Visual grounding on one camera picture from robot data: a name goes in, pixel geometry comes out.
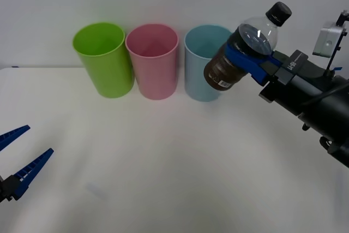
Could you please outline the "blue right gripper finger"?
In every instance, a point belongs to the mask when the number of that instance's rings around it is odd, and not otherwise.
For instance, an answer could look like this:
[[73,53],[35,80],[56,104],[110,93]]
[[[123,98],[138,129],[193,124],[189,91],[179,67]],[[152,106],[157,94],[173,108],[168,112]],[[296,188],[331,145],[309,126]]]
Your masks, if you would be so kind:
[[259,85],[266,85],[281,67],[281,62],[273,56],[258,59],[242,54],[229,44],[225,47],[225,56],[235,67],[249,73]]
[[286,61],[286,55],[275,50],[268,59],[273,65],[282,65]]

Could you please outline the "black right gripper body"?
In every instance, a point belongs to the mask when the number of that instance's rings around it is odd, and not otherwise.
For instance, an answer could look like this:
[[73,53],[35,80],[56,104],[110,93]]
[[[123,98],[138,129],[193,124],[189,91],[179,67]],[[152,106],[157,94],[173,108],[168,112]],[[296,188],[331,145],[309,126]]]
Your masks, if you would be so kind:
[[295,51],[280,67],[281,73],[260,92],[297,116],[306,126],[330,141],[348,138],[348,80],[308,61]]

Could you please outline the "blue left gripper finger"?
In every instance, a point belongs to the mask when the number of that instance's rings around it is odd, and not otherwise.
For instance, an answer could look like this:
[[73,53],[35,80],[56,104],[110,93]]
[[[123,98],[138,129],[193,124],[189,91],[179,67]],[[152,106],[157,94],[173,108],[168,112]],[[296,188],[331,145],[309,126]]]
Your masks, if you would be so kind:
[[24,195],[31,182],[35,179],[36,175],[40,172],[53,153],[54,150],[49,148],[24,168],[7,178],[8,201],[12,199],[18,200]]
[[25,125],[7,133],[0,135],[0,151],[9,146],[14,140],[24,134],[26,131],[30,130],[29,125]]

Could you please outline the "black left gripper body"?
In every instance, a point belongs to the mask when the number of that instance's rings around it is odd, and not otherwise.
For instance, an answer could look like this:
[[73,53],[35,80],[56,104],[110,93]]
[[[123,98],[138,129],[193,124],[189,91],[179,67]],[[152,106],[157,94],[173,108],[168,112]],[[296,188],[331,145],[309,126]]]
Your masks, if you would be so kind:
[[8,185],[7,181],[1,177],[0,181],[0,202],[8,198]]

